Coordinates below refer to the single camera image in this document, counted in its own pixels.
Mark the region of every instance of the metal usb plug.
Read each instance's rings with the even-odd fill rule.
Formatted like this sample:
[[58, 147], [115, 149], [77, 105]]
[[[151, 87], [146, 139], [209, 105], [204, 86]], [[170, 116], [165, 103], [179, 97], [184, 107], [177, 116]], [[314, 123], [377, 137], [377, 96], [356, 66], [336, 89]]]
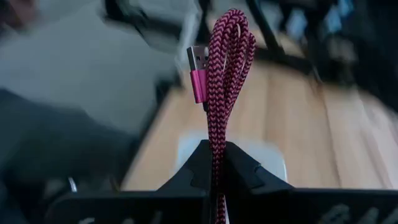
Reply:
[[208, 48], [205, 46], [192, 46], [187, 49], [189, 66], [191, 68], [191, 82], [195, 103], [207, 101], [207, 61]]

